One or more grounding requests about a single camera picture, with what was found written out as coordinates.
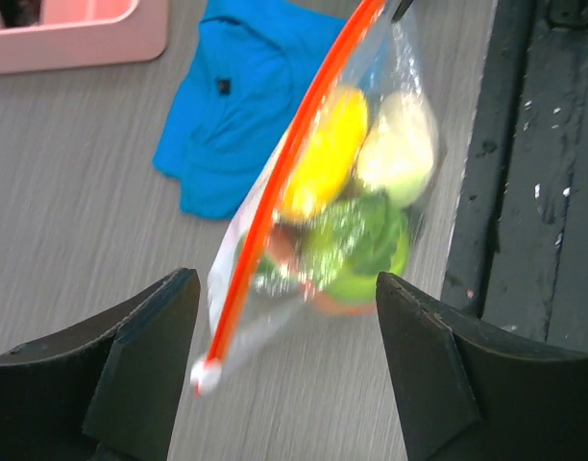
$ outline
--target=toy food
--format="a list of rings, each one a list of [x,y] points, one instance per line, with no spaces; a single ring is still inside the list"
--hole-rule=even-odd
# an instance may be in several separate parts
[[[368,116],[358,88],[342,85],[331,93],[289,179],[279,208],[281,218],[304,222],[339,196],[367,134]]]
[[[247,235],[238,242],[234,254],[240,258]],[[288,227],[276,225],[271,229],[264,254],[257,266],[252,286],[254,291],[268,296],[287,294],[300,288],[297,233]]]
[[[426,98],[396,92],[381,102],[358,154],[355,181],[367,192],[386,190],[400,207],[413,204],[435,168],[437,133]]]
[[[303,266],[317,292],[348,304],[369,303],[379,272],[404,272],[409,241],[407,218],[385,193],[337,202],[314,220]]]

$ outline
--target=pink tray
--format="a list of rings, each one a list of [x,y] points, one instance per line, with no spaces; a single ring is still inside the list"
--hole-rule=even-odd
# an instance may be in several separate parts
[[[41,24],[0,30],[0,74],[148,61],[167,39],[167,0],[43,0]]]

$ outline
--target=yellow toy lemon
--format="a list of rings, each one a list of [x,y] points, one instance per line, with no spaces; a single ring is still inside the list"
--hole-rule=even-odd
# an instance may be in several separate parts
[[[283,193],[279,212],[284,220],[302,223],[339,196],[367,134],[368,118],[362,91],[345,85],[332,91]]]

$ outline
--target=toy onion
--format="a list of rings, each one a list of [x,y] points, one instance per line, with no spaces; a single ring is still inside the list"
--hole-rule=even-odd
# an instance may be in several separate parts
[[[385,190],[396,206],[413,204],[436,166],[437,129],[426,98],[396,92],[386,96],[360,149],[355,180],[367,192]]]

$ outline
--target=plastic bag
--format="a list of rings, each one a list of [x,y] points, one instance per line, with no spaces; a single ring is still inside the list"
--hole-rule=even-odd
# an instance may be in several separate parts
[[[392,23],[400,3],[360,3],[231,221],[208,275],[198,394],[277,336],[372,311],[379,272],[403,274],[439,158],[414,19]]]

